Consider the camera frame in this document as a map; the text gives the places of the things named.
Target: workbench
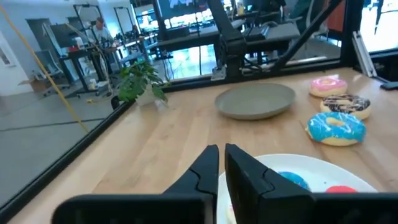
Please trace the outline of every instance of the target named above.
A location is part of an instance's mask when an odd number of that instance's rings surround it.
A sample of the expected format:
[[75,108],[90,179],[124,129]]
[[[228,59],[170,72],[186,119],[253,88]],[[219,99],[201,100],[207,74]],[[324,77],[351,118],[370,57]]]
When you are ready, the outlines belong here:
[[[362,144],[327,146],[305,132],[308,119],[320,111],[320,99],[310,96],[308,87],[324,75],[339,76],[348,82],[349,93],[371,100],[373,111],[365,120],[368,134]],[[398,190],[396,91],[381,90],[377,80],[350,68],[252,83],[280,83],[295,90],[297,98],[285,113],[260,121],[226,118],[214,105],[220,93],[248,82],[168,93],[169,107],[133,105],[10,223],[50,223],[56,206],[74,195],[162,193],[209,144],[217,144],[220,155],[226,143],[233,143],[252,156],[311,156],[352,172],[381,192]]]

